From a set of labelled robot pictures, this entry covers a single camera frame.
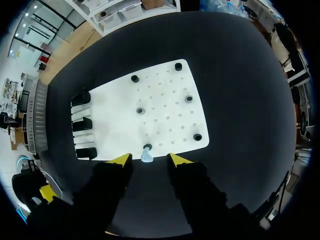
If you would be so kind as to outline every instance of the cable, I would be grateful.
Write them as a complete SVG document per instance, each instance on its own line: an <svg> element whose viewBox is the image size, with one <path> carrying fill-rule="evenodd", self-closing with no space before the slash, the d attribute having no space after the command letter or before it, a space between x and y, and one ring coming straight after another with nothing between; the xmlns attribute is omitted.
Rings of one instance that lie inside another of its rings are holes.
<svg viewBox="0 0 320 240"><path fill-rule="evenodd" d="M28 159L28 161L30 160L30 158L28 158L28 157L26 157L26 156L21 157L21 158L18 160L18 162L16 163L16 168L18 168L19 162L20 162L21 160L23 160L23 159ZM55 183L55 185L56 185L57 188L59 189L60 194L61 194L61 197L60 197L60 198L62 199L62 197L63 197L63 192L62 192L60 186L58 185L58 183L54 180L54 178L53 178L49 173L47 173L46 171L40 170L37 165L34 165L34 167L37 168L37 169L38 169L39 171L41 171L43 174L49 176L49 177L52 179L52 181Z"/></svg>
<svg viewBox="0 0 320 240"><path fill-rule="evenodd" d="M28 158L28 157L26 157L26 156L21 157L21 158L16 162L16 169L18 168L19 162L20 162L22 159L28 159L28 160L30 160L30 158Z"/></svg>
<svg viewBox="0 0 320 240"><path fill-rule="evenodd" d="M20 210L20 212L21 212L22 216L24 217L24 219L27 219L26 215L24 215L24 213L22 212L22 210L21 210L21 206L20 206L20 205L19 205L19 210Z"/></svg>
<svg viewBox="0 0 320 240"><path fill-rule="evenodd" d="M62 196L63 196L63 193L62 193L62 190L61 190L61 188L59 187L59 185L58 185L58 183L54 180L54 178L49 174L49 173L47 173L46 171L44 171L44 170L41 170L41 172L43 173L43 174L46 174L47 176L49 176L51 179L52 179L52 181L55 183L55 185L57 186L57 188L59 189L59 191L60 191L60 193L61 193L61 199L62 199Z"/></svg>
<svg viewBox="0 0 320 240"><path fill-rule="evenodd" d="M25 220L24 216L22 216L21 212L19 212L18 209L16 209L15 211L16 211L16 212L19 214L19 216L23 219L23 221L25 222L25 224L27 224L27 221Z"/></svg>
<svg viewBox="0 0 320 240"><path fill-rule="evenodd" d="M284 198L288 177L289 177L289 171L287 171L286 175L285 175L285 182L284 182L284 185L283 185L282 194L281 194L281 198L280 198L280 204L279 204L279 208L278 208L278 213L279 214L281 213L281 205L282 205L282 200Z"/></svg>

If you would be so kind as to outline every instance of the desk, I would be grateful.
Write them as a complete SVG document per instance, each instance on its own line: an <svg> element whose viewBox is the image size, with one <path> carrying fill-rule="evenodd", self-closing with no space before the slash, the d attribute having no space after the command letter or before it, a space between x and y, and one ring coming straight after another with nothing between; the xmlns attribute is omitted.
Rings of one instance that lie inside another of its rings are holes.
<svg viewBox="0 0 320 240"><path fill-rule="evenodd" d="M278 60L247 19L181 12L142 20L102 38L49 84L48 151L40 158L44 170L64 190L64 200L72 201L72 193L89 180L97 164L76 158L72 97L83 88L90 91L178 59L185 59L191 69L210 138L207 147L179 155L206 165L211 180L226 192L229 207L243 203L252 212L279 187L292 167L296 127L291 91ZM191 232L164 157L151 164L133 161L129 186L107 230L141 238Z"/></svg>

